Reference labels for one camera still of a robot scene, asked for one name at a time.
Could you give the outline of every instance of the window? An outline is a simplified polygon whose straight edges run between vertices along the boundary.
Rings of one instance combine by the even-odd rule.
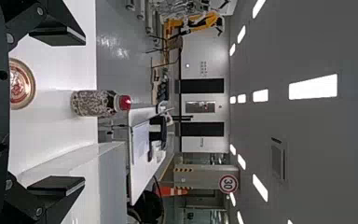
[[[244,224],[240,211],[237,212],[237,220],[238,220],[238,223]]]
[[[264,201],[269,201],[269,191],[264,187],[263,183],[261,183],[260,179],[257,177],[257,175],[253,175],[253,184],[255,185],[255,188],[260,193],[261,197],[264,199]]]
[[[257,16],[257,14],[260,12],[261,8],[264,6],[265,3],[266,3],[266,0],[257,0],[257,2],[255,3],[254,9],[253,9],[253,18],[254,19]]]
[[[216,102],[213,101],[187,101],[186,113],[199,114],[199,113],[214,113]]]
[[[237,206],[237,201],[235,200],[235,196],[233,193],[229,193],[229,199],[231,200],[232,206]]]
[[[235,105],[237,103],[237,97],[235,96],[231,96],[229,98],[229,102],[232,104],[232,105]]]
[[[245,104],[246,103],[246,95],[241,94],[238,96],[238,104]]]
[[[235,44],[232,44],[231,49],[229,50],[229,56],[234,55],[235,53]]]
[[[243,170],[246,170],[246,161],[243,159],[243,157],[240,154],[238,155],[238,163],[240,164]]]
[[[231,151],[232,155],[237,155],[237,149],[234,146],[229,145],[229,150]]]
[[[242,29],[240,30],[240,33],[238,34],[237,37],[237,43],[240,44],[241,41],[243,40],[243,38],[246,35],[246,26],[242,26]]]
[[[267,102],[269,100],[269,90],[255,91],[253,98],[254,102]]]
[[[289,85],[289,100],[337,97],[337,74]]]

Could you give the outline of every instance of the cable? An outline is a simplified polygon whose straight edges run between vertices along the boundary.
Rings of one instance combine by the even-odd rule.
[[[164,209],[164,202],[162,201],[162,191],[161,188],[159,187],[159,182],[155,175],[153,175],[153,179],[155,180],[156,186],[158,188],[159,200],[161,202],[161,224],[165,224],[165,211],[164,211],[165,209]]]

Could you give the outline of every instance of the display table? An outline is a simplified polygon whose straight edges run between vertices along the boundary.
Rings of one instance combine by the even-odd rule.
[[[96,89],[95,1],[64,3],[85,32],[86,46],[53,48],[26,36],[9,53],[29,66],[36,83],[34,100],[10,113],[13,175],[98,142],[97,119],[79,118],[70,108],[72,91]]]
[[[62,224],[126,223],[126,150],[124,142],[73,150],[18,175],[23,186],[50,175],[84,176],[86,187]]]

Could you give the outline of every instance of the white counter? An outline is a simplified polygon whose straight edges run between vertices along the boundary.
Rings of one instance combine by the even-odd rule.
[[[51,47],[24,37],[9,56],[34,73],[36,97],[11,111],[8,169],[13,175],[97,143],[97,119],[79,118],[70,108],[73,90],[96,89],[95,1],[64,0],[87,36],[87,46]]]

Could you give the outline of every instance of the air vent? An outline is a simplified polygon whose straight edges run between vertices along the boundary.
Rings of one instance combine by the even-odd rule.
[[[272,173],[280,182],[286,182],[287,144],[281,138],[271,137],[270,145]]]

